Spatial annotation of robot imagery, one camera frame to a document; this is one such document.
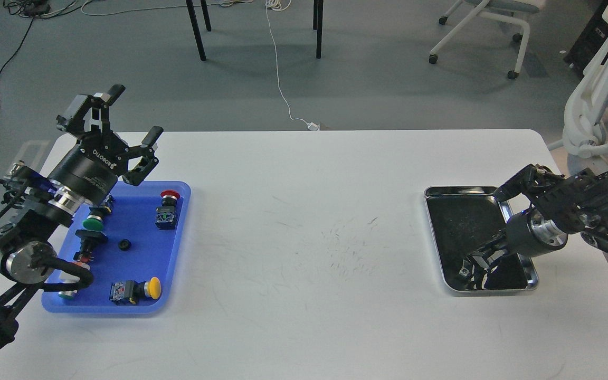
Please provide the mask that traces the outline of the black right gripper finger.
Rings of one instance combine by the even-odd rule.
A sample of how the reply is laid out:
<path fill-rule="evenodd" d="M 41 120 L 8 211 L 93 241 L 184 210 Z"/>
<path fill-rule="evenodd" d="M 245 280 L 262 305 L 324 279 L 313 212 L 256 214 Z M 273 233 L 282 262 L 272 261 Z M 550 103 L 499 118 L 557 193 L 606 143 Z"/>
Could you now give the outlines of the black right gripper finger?
<path fill-rule="evenodd" d="M 483 269 L 475 264 L 463 264 L 459 269 L 458 276 L 463 282 L 463 292 L 471 291 L 497 291 L 494 283 L 490 283 L 490 278 L 495 276 L 498 270 L 497 265 L 493 265 L 490 269 Z"/>
<path fill-rule="evenodd" d="M 510 254 L 507 245 L 508 241 L 505 235 L 494 235 L 491 240 L 483 243 L 480 247 L 463 258 L 463 269 L 494 269 L 499 265 L 502 258 L 507 257 Z"/>

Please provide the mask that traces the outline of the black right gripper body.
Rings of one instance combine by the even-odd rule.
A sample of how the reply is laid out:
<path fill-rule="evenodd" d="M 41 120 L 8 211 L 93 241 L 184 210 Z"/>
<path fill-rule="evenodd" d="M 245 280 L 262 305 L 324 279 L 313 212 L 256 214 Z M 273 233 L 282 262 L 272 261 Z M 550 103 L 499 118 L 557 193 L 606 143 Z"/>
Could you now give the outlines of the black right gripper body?
<path fill-rule="evenodd" d="M 538 210 L 513 215 L 505 227 L 505 236 L 508 253 L 527 258 L 561 250 L 568 241 L 568 235 Z"/>

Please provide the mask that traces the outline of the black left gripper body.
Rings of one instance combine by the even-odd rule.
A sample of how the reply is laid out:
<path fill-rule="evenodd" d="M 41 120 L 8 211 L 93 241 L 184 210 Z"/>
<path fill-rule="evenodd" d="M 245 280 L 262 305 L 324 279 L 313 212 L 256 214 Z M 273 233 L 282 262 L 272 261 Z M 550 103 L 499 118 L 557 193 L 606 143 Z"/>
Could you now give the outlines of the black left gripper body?
<path fill-rule="evenodd" d="M 127 164 L 116 156 L 128 148 L 118 135 L 78 135 L 74 147 L 50 172 L 48 180 L 84 197 L 90 204 L 101 204 L 125 173 Z"/>

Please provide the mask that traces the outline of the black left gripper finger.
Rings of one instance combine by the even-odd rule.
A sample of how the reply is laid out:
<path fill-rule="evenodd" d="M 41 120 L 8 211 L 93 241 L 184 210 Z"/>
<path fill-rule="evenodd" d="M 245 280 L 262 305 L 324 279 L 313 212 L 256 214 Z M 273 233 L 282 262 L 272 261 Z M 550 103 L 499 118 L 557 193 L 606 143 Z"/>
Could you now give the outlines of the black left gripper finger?
<path fill-rule="evenodd" d="M 99 136 L 110 139 L 113 132 L 109 108 L 125 92 L 122 84 L 114 84 L 104 93 L 78 94 L 64 113 L 57 115 L 58 130 L 71 134 L 77 140 Z"/>
<path fill-rule="evenodd" d="M 140 145 L 128 147 L 121 154 L 121 161 L 126 164 L 130 159 L 140 158 L 140 162 L 132 170 L 127 170 L 121 175 L 123 182 L 137 187 L 154 170 L 158 164 L 158 159 L 155 157 L 155 144 L 163 132 L 162 127 L 152 127 Z"/>

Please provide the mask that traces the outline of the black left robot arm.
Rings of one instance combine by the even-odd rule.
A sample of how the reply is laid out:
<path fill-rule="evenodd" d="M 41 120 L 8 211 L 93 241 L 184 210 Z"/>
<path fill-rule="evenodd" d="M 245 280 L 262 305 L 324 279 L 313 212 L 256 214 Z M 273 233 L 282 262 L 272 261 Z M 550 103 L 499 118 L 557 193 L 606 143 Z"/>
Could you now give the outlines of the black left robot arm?
<path fill-rule="evenodd" d="M 79 290 L 93 282 L 89 270 L 58 257 L 48 242 L 55 229 L 71 226 L 81 205 L 103 204 L 118 178 L 140 185 L 158 164 L 161 127 L 135 146 L 111 130 L 109 108 L 124 91 L 114 84 L 106 93 L 78 94 L 58 115 L 58 129 L 77 142 L 48 176 L 19 161 L 0 179 L 9 193 L 0 218 L 18 210 L 0 227 L 0 349 L 14 341 L 15 318 L 37 291 Z"/>

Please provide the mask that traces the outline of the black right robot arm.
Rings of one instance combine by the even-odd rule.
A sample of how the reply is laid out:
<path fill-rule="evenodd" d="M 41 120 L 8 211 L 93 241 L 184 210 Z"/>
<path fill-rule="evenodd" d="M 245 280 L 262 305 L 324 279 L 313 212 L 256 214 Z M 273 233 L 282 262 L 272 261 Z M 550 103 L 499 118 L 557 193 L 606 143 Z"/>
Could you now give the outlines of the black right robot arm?
<path fill-rule="evenodd" d="M 510 255 L 534 258 L 565 247 L 570 235 L 608 253 L 608 171 L 587 168 L 565 177 L 547 166 L 529 164 L 493 193 L 497 201 L 524 195 L 530 207 L 514 214 L 505 227 L 463 258 L 459 277 L 470 289 Z"/>

